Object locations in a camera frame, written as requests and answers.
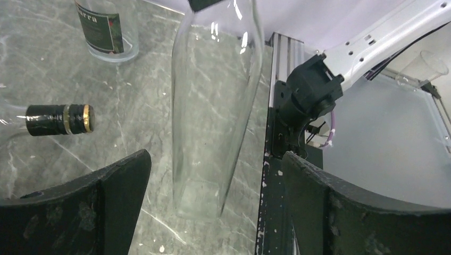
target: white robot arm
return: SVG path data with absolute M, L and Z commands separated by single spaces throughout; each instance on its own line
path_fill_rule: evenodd
M 407 0 L 356 37 L 324 51 L 324 64 L 347 90 L 370 68 L 451 21 L 451 1 Z

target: bottle cap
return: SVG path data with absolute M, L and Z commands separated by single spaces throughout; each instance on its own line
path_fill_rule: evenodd
M 33 136 L 91 133 L 95 114 L 90 105 L 31 105 L 26 125 Z

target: black bottle cap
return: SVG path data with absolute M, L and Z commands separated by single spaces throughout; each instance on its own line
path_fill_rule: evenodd
M 201 11 L 213 4 L 219 3 L 222 0 L 188 0 L 189 6 L 193 12 Z
M 90 105 L 31 105 L 26 125 L 33 136 L 91 133 L 94 109 Z

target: bottle base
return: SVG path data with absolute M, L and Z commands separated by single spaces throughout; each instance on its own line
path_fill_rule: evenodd
M 179 202 L 176 215 L 184 219 L 214 220 L 221 216 L 220 187 L 216 183 L 188 180 Z
M 91 55 L 97 57 L 100 60 L 111 62 L 111 63 L 121 63 L 128 60 L 131 60 L 132 58 L 136 57 L 139 53 L 139 47 L 133 46 L 132 49 L 130 49 L 127 53 L 121 53 L 121 54 L 107 54 L 103 52 L 99 52 L 98 50 L 95 50 L 92 48 L 89 44 L 88 51 L 91 53 Z

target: clear plastic cup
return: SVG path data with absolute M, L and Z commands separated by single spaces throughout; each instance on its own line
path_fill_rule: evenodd
M 430 51 L 422 50 L 396 75 L 395 80 L 400 86 L 417 89 L 448 72 L 448 67 L 439 57 Z

